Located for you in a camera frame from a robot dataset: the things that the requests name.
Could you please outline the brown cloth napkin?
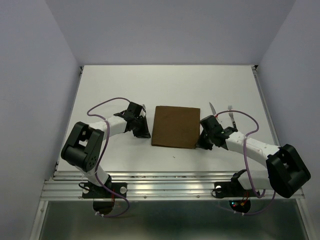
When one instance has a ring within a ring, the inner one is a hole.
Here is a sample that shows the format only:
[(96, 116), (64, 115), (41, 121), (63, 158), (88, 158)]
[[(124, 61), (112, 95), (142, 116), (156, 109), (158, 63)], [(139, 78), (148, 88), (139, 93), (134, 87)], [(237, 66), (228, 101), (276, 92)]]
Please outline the brown cloth napkin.
[(200, 136), (199, 108), (156, 106), (151, 145), (194, 149)]

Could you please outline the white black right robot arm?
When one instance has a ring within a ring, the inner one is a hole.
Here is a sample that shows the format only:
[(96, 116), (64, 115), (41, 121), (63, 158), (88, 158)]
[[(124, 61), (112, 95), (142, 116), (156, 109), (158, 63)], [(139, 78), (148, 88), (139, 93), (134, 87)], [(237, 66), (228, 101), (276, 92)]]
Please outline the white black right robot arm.
[(311, 179), (308, 168), (290, 144), (277, 146), (246, 137), (236, 128), (223, 128), (213, 115), (202, 119), (200, 125), (198, 148), (223, 148), (242, 154), (265, 168), (249, 170), (246, 167), (234, 173), (229, 182), (216, 183), (216, 198), (240, 197), (245, 192), (255, 197), (259, 190), (273, 190), (281, 197), (290, 198)]

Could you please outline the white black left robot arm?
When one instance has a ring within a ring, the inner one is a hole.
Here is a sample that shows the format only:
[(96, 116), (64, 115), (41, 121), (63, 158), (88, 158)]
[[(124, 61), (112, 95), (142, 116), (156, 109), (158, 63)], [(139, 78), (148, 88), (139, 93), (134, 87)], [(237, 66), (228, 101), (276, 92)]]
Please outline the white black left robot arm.
[(61, 150), (61, 158), (76, 167), (86, 178), (79, 183), (84, 199), (125, 199), (126, 183), (113, 183), (100, 165), (110, 137), (132, 132), (138, 139), (151, 137), (144, 105), (129, 102), (127, 109), (109, 118), (86, 124), (77, 122)]

